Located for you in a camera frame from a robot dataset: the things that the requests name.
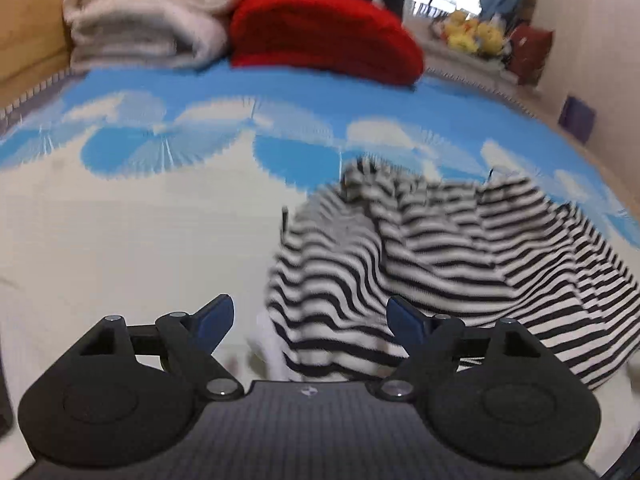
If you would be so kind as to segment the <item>purple box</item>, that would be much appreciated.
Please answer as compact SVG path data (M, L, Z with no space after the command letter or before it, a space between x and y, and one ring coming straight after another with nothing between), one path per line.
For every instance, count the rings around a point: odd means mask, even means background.
M596 123L596 110L586 102L567 96L563 104L558 124L582 144L586 144Z

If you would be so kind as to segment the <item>black object at bedside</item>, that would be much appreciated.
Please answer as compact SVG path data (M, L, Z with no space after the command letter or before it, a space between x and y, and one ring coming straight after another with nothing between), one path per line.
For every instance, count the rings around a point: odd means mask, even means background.
M0 363L0 438L4 438L13 428L14 416L9 396L9 389L4 377L3 365Z

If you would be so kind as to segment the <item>red knitted blanket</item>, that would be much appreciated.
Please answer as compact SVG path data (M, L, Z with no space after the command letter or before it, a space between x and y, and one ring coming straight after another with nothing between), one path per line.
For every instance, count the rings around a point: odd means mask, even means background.
M230 41L235 67L327 70L404 87L424 72L400 18L368 0L241 0Z

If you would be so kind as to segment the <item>dark red cushion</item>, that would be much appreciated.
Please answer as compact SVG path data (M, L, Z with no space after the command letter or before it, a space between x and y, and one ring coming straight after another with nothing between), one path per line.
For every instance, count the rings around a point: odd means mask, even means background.
M554 31L518 24L511 32L512 47L506 68L518 78L518 84L536 84L553 46Z

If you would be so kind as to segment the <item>black white striped garment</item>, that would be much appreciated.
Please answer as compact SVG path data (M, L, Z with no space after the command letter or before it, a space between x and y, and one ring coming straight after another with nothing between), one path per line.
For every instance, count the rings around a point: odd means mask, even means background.
M639 283L572 203L526 177L430 181L360 158L283 222L260 350L280 380L373 379L406 352L393 296L472 327L514 318L588 387L639 348Z

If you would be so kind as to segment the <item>folded grey white quilt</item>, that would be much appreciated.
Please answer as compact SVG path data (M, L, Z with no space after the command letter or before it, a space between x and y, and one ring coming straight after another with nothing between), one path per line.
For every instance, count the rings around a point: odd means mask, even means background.
M241 0L63 0L70 66L199 70L227 51Z

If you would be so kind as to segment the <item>wooden bed frame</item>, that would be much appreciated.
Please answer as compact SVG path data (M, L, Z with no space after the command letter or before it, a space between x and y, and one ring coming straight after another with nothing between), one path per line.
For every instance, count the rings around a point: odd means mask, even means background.
M1 0L1 104L68 66L63 0Z

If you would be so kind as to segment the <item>blue white patterned bedspread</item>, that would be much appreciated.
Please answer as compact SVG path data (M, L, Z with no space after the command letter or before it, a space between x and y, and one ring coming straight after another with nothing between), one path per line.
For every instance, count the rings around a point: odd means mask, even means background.
M1 438L3 478L638 477L639 348L599 387L582 381L601 410L587 456L542 469L456 452L411 404L376 395L393 372L280 380L260 350L283 222L360 158L435 182L526 177L576 205L639 283L638 223L574 146L521 104L432 77L396 89L221 64L196 75L100 70L64 89L49 81L10 119L1 139L1 363L14 425ZM177 444L142 462L35 459L18 424L21 398L91 327L113 314L151 325L222 294L234 322L213 357L242 385L238 400L206 404Z

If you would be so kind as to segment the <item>yellow plush toys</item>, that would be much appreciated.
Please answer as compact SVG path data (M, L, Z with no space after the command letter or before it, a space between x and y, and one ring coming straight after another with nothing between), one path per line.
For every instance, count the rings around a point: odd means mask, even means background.
M432 21L435 38L456 52L480 58L501 58L508 52L509 40L499 15L488 21L463 10L455 10Z

